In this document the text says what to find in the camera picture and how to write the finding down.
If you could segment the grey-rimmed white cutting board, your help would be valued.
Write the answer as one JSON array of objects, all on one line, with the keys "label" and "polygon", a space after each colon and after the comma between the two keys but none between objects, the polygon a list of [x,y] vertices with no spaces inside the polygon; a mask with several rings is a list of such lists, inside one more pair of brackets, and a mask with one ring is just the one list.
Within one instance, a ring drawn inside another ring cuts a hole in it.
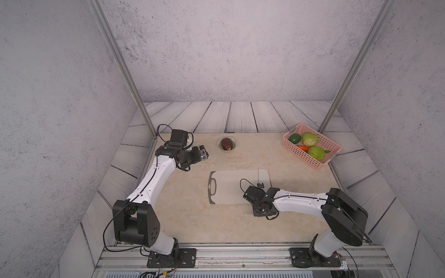
[{"label": "grey-rimmed white cutting board", "polygon": [[271,187],[268,170],[227,170],[212,171],[208,182],[208,198],[211,205],[248,205],[249,202],[243,198],[243,191],[250,184],[263,184],[264,191]]}]

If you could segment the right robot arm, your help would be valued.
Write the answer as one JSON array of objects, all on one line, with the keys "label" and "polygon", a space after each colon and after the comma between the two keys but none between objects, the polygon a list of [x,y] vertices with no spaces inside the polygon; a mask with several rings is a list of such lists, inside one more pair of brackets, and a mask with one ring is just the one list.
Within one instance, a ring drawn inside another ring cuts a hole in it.
[{"label": "right robot arm", "polygon": [[251,185],[243,191],[243,198],[252,205],[256,217],[274,220],[280,213],[294,212],[325,220],[329,229],[314,237],[309,248],[311,256],[329,258],[344,245],[358,247],[364,241],[371,242],[365,232],[367,211],[338,188],[316,194],[279,188],[264,191]]}]

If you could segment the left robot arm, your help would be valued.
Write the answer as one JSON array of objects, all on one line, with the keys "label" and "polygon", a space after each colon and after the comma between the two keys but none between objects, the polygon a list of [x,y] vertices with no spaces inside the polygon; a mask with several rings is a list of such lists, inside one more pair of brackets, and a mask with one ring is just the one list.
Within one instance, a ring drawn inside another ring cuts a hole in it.
[{"label": "left robot arm", "polygon": [[115,239],[135,244],[164,256],[176,256],[176,239],[161,231],[155,213],[156,201],[170,175],[176,170],[190,171],[190,166],[209,157],[204,146],[184,149],[162,145],[155,152],[154,162],[137,188],[112,208]]}]

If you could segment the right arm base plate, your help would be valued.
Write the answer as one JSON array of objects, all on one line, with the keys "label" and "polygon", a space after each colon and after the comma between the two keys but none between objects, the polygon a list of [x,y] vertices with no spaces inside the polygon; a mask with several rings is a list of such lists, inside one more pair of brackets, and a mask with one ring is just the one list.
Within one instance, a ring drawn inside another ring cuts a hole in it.
[{"label": "right arm base plate", "polygon": [[291,248],[289,253],[295,268],[339,268],[342,265],[342,260],[336,253],[324,257],[310,248]]}]

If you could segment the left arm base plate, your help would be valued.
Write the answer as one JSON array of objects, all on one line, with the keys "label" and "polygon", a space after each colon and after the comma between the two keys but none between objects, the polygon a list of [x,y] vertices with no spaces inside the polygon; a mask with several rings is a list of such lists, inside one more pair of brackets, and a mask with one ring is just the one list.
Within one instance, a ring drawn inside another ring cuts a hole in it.
[{"label": "left arm base plate", "polygon": [[150,252],[147,268],[194,268],[197,259],[197,249],[174,248],[169,255]]}]

